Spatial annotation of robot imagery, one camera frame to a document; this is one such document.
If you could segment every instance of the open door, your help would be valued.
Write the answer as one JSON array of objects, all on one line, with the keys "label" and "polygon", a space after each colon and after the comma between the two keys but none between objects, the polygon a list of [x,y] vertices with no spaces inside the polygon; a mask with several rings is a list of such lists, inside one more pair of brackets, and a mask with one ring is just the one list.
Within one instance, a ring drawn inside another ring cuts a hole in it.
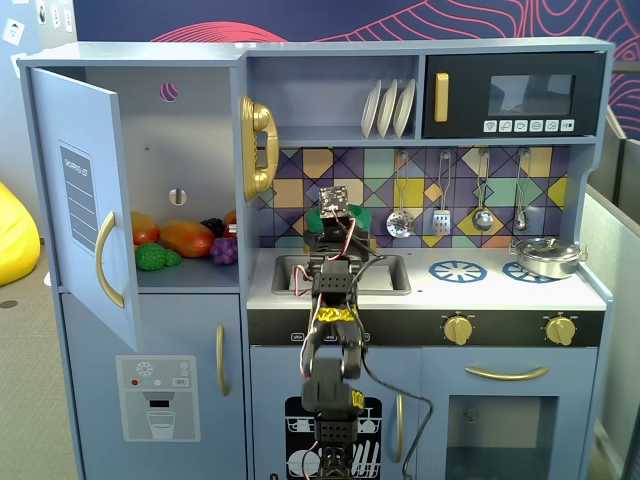
[{"label": "open door", "polygon": [[41,69],[31,70],[31,86],[60,283],[138,351],[142,325],[118,96]]}]

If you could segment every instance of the black microwave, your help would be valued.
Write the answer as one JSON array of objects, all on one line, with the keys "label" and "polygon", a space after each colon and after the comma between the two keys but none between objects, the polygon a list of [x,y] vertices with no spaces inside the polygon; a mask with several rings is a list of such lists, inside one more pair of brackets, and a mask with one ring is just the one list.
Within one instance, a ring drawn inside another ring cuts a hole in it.
[{"label": "black microwave", "polygon": [[595,135],[605,54],[427,57],[423,138]]}]

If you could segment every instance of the pot lid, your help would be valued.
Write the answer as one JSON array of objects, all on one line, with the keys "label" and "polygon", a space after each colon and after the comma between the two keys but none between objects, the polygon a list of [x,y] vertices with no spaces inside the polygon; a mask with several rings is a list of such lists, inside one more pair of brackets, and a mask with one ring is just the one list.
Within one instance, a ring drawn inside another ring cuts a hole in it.
[{"label": "pot lid", "polygon": [[520,255],[547,262],[571,262],[582,255],[582,250],[572,243],[553,237],[521,240],[516,244]]}]

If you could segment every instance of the microwave buttons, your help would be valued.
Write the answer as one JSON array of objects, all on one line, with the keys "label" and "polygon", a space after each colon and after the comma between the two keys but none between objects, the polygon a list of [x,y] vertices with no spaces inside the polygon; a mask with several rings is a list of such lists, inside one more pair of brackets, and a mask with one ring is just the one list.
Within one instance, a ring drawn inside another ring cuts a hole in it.
[{"label": "microwave buttons", "polygon": [[545,124],[544,124],[544,131],[545,132],[557,132],[559,123],[560,123],[559,120],[547,120],[545,122]]},{"label": "microwave buttons", "polygon": [[573,132],[573,127],[575,127],[576,121],[573,119],[566,119],[560,122],[560,131],[561,132]]},{"label": "microwave buttons", "polygon": [[498,121],[497,120],[485,120],[484,121],[484,132],[485,133],[495,133],[498,131]]},{"label": "microwave buttons", "polygon": [[529,120],[516,120],[513,131],[514,132],[526,132],[529,129]]},{"label": "microwave buttons", "polygon": [[513,120],[500,120],[500,133],[513,131]]},{"label": "microwave buttons", "polygon": [[531,120],[531,125],[529,125],[529,131],[541,132],[543,126],[544,126],[544,122],[542,120]]}]

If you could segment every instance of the dishwasher decal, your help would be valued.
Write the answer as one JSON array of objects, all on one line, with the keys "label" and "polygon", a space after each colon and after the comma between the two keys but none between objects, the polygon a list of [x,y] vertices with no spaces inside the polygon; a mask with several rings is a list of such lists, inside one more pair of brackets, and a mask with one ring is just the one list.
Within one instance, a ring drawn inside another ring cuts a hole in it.
[{"label": "dishwasher decal", "polygon": [[[358,417],[358,439],[353,445],[351,473],[357,478],[380,478],[382,449],[382,402],[374,397],[365,398],[365,411]],[[288,398],[284,405],[287,454],[287,478],[303,478],[302,456],[315,442],[313,415],[302,408],[301,397]],[[304,459],[304,470],[313,478],[320,466],[322,449],[309,452]]]}]

